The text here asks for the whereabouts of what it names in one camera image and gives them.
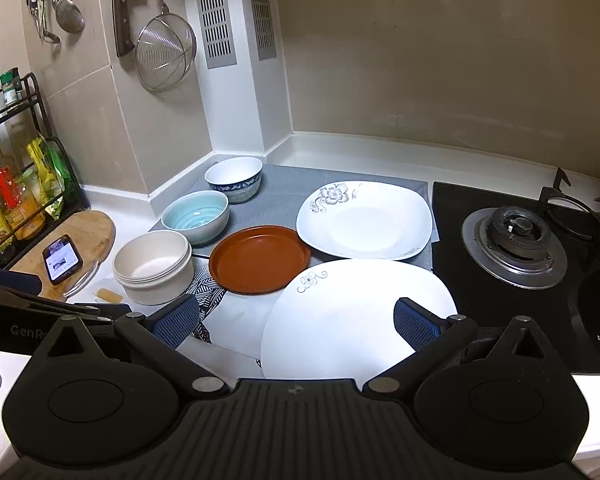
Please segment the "cream bowls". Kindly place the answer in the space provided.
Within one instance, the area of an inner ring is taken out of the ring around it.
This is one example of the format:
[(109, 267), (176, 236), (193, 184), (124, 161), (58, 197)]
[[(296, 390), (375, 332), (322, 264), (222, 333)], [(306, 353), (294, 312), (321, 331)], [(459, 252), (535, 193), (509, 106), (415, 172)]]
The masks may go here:
[(148, 232), (130, 240), (117, 252), (112, 272), (136, 304), (167, 304), (192, 284), (192, 246), (179, 232)]

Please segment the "round white floral plate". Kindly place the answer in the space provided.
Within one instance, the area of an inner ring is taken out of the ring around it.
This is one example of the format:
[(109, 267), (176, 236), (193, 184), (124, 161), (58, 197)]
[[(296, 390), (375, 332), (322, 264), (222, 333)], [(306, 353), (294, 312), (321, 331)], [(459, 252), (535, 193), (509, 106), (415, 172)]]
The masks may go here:
[(266, 321), (264, 377), (353, 378), (364, 385), (414, 352), (394, 328), (394, 305), (402, 297), (440, 318), (457, 312), (440, 278), (412, 264), (344, 259), (303, 271)]

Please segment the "brown round plate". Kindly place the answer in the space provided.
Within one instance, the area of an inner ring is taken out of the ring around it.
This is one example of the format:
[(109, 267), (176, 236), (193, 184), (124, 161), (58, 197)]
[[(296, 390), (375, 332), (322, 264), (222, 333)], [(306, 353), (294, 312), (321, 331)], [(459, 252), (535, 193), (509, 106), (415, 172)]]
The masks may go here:
[(310, 259), (310, 248), (295, 230), (253, 226), (219, 242), (208, 268), (215, 283), (229, 292), (264, 295), (286, 287)]

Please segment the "light blue glazed bowl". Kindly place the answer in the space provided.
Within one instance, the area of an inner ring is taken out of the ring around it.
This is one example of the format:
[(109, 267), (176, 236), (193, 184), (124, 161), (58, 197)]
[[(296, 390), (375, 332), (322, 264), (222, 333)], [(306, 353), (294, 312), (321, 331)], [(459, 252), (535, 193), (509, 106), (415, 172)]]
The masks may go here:
[(180, 232), (189, 244), (206, 246), (218, 238), (230, 220), (230, 202), (218, 191), (189, 193), (163, 211), (161, 224)]

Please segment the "square white floral plate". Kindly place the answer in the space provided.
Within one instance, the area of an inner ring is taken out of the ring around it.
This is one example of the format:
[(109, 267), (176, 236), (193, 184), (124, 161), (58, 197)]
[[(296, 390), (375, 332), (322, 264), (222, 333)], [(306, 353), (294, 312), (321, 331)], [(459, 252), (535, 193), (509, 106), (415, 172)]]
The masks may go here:
[(374, 181), (332, 182), (301, 205), (296, 231), (311, 247), (338, 258), (405, 260), (430, 242), (434, 220), (409, 188)]

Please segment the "white bowl blue pattern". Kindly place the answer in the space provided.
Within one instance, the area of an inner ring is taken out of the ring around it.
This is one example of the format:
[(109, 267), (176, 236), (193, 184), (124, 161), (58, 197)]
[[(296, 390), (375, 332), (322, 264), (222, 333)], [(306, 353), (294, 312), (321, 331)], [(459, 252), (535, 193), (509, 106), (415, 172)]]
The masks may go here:
[(204, 180), (213, 191), (223, 193), (231, 204), (242, 204), (257, 194), (263, 162), (249, 156), (233, 157), (211, 166)]

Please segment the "smartphone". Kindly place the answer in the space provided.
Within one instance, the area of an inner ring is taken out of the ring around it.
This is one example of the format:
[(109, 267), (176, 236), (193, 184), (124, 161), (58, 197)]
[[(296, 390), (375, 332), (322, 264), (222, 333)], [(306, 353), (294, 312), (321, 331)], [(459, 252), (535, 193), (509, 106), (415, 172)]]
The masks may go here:
[(50, 284), (54, 286), (68, 280), (83, 266), (76, 245), (68, 234), (64, 234), (43, 249), (43, 261)]

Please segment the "white patterned placemat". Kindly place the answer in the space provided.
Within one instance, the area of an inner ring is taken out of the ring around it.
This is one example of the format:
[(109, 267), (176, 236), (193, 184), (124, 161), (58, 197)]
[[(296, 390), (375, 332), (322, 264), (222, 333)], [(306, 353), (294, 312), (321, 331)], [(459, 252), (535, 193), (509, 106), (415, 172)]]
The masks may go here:
[(193, 256), (194, 279), (187, 292), (196, 297), (200, 323), (195, 336), (218, 347), (255, 360), (261, 357), (261, 341), (268, 317), (282, 293), (238, 295), (216, 284), (208, 259)]

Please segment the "orange sauce bottle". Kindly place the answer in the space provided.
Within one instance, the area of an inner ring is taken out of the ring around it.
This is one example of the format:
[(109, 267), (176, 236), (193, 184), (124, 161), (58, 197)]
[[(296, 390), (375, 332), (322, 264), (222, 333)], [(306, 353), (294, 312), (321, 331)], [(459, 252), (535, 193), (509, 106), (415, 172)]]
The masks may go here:
[(40, 205), (22, 180), (15, 161), (0, 147), (0, 206), (18, 240), (30, 240), (45, 226)]

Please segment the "black gas stove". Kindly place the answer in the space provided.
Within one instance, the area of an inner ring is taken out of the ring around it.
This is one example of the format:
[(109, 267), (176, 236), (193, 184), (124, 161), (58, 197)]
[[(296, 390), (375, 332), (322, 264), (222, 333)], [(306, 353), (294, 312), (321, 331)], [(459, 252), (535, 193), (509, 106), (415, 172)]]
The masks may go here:
[(434, 274), (480, 326), (528, 316), (573, 373), (600, 374), (600, 242), (562, 231), (539, 198), (435, 183)]

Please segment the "wooden cutting board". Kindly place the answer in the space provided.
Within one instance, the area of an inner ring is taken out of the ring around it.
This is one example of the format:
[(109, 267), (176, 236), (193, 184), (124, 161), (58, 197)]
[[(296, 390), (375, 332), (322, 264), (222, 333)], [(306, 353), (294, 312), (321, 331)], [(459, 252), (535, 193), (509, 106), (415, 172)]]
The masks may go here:
[[(81, 263), (73, 274), (54, 285), (48, 274), (43, 250), (64, 235), (70, 238)], [(36, 275), (42, 283), (43, 298), (65, 301), (65, 293), (104, 262), (114, 246), (115, 238), (116, 228), (108, 214), (97, 210), (75, 212), (26, 252), (12, 267), (12, 271)]]

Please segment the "black spice rack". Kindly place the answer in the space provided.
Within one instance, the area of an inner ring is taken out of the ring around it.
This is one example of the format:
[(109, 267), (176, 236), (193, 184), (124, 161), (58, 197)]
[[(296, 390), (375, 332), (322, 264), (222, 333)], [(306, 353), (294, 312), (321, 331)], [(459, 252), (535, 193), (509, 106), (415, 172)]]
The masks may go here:
[(0, 108), (0, 125), (28, 112), (38, 134), (26, 146), (29, 165), (0, 145), (0, 269), (11, 268), (70, 214), (88, 207), (66, 150), (50, 131), (38, 80), (19, 79), (15, 99)]

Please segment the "metal mesh strainer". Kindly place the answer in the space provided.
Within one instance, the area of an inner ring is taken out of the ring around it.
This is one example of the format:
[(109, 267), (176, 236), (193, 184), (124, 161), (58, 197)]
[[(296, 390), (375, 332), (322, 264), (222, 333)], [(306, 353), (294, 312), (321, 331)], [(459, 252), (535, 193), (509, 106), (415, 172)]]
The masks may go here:
[(134, 49), (138, 78), (151, 92), (176, 87), (193, 66), (197, 39), (189, 22), (157, 0), (159, 13), (140, 31)]

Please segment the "hanging cleaver knife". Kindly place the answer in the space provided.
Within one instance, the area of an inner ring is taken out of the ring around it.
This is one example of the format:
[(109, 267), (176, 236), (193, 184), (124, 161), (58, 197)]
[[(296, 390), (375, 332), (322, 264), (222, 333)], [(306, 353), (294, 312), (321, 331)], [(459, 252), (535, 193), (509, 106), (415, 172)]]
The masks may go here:
[(129, 0), (111, 0), (116, 55), (123, 58), (134, 49), (131, 35)]

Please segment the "wall vent grille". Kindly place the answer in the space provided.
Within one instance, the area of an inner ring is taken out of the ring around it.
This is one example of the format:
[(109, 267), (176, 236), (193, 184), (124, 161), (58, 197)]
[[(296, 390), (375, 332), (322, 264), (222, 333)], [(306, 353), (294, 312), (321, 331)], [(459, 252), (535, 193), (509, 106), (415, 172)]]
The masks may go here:
[(273, 15), (270, 0), (251, 0), (254, 34), (260, 61), (276, 57)]
[(228, 0), (197, 0), (204, 56), (209, 70), (235, 65)]

